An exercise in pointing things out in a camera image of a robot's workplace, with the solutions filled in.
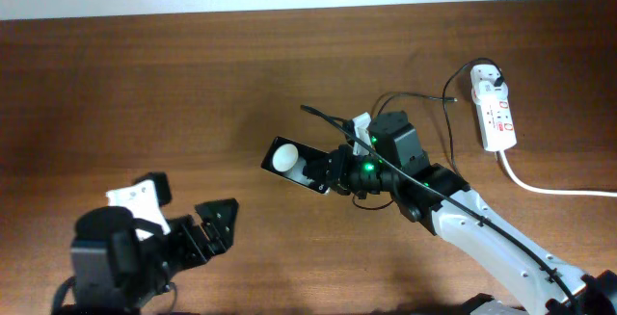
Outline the black Galaxy smartphone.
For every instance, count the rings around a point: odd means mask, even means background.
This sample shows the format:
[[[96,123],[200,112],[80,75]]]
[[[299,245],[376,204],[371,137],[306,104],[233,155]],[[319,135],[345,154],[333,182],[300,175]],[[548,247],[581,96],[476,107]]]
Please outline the black Galaxy smartphone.
[[[327,156],[324,151],[278,136],[270,144],[260,166],[296,185],[326,195],[330,191],[326,183],[304,185],[301,177],[302,169],[308,161],[327,159]]]

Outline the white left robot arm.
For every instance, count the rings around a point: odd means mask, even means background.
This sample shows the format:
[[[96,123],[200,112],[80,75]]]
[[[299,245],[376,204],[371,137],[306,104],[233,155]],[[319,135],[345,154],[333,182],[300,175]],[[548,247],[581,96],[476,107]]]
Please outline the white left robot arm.
[[[176,292],[175,275],[233,245],[236,199],[204,202],[195,210],[200,223],[190,215],[175,218],[169,233],[124,207],[83,215],[70,246],[73,275],[58,287],[50,313],[139,314],[152,298]]]

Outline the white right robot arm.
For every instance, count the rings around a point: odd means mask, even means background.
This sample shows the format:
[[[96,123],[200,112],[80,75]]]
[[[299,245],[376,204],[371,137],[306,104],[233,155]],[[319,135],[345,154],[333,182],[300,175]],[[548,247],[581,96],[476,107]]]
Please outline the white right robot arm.
[[[462,250],[530,314],[613,314],[616,275],[590,276],[541,248],[505,221],[454,171],[429,161],[404,112],[377,116],[362,141],[341,145],[303,173],[342,195],[388,193],[401,214]]]

